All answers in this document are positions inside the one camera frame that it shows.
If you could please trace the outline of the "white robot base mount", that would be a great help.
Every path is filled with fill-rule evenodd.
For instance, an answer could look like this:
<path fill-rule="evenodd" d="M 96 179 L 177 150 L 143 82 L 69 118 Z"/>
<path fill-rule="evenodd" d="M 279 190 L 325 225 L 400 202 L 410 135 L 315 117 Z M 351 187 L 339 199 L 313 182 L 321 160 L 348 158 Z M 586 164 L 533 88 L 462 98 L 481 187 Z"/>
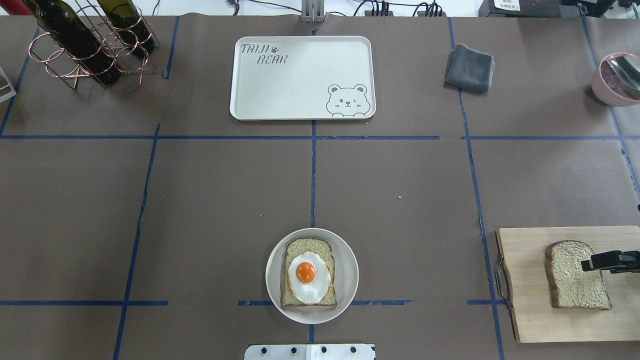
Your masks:
<path fill-rule="evenodd" d="M 245 360 L 375 360 L 374 344 L 255 344 L 247 347 Z"/>

